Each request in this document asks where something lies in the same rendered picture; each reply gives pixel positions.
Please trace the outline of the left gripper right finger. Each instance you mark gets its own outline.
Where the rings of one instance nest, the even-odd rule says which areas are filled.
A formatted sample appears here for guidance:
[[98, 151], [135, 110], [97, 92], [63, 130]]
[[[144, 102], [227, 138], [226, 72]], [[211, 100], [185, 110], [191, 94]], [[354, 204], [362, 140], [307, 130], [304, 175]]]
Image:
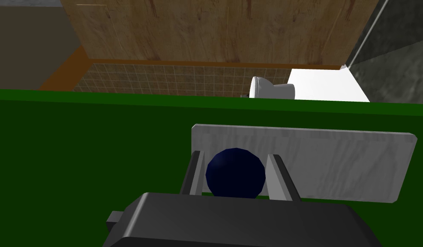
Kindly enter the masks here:
[[301, 201], [295, 184], [279, 155], [268, 155], [265, 175], [269, 199], [294, 202]]

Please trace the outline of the dark blue round door knob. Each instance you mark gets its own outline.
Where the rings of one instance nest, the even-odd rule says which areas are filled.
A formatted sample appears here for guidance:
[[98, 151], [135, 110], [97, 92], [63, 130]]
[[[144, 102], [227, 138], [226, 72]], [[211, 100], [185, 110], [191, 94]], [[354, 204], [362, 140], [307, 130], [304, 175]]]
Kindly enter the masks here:
[[207, 165], [207, 186], [217, 197], [256, 198], [263, 190], [265, 167], [258, 157], [241, 148], [217, 153]]

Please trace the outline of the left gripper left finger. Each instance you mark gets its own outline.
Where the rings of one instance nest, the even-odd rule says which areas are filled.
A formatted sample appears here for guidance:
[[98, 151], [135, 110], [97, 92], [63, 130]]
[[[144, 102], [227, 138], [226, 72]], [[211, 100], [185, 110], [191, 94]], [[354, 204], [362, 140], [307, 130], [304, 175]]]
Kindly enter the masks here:
[[180, 190], [182, 195], [201, 196], [204, 186], [204, 152], [193, 151]]

